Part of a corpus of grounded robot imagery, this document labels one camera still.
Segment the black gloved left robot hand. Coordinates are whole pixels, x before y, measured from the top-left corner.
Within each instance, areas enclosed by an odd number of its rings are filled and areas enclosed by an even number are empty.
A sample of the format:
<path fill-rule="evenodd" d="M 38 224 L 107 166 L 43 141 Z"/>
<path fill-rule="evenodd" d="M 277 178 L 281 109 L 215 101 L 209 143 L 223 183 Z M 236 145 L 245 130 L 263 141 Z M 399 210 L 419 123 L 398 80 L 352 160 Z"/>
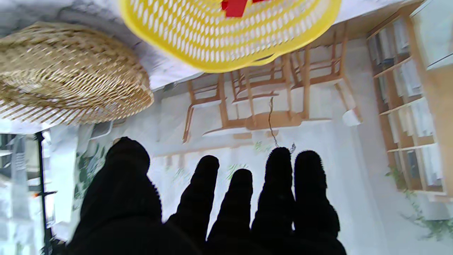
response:
<path fill-rule="evenodd" d="M 149 166 L 148 153 L 135 140 L 122 137 L 110 148 L 87 189 L 68 255 L 346 254 L 315 151 L 299 153 L 294 164 L 286 147 L 270 153 L 254 220 L 252 173 L 236 170 L 211 230 L 218 159 L 200 159 L 166 222 Z"/>

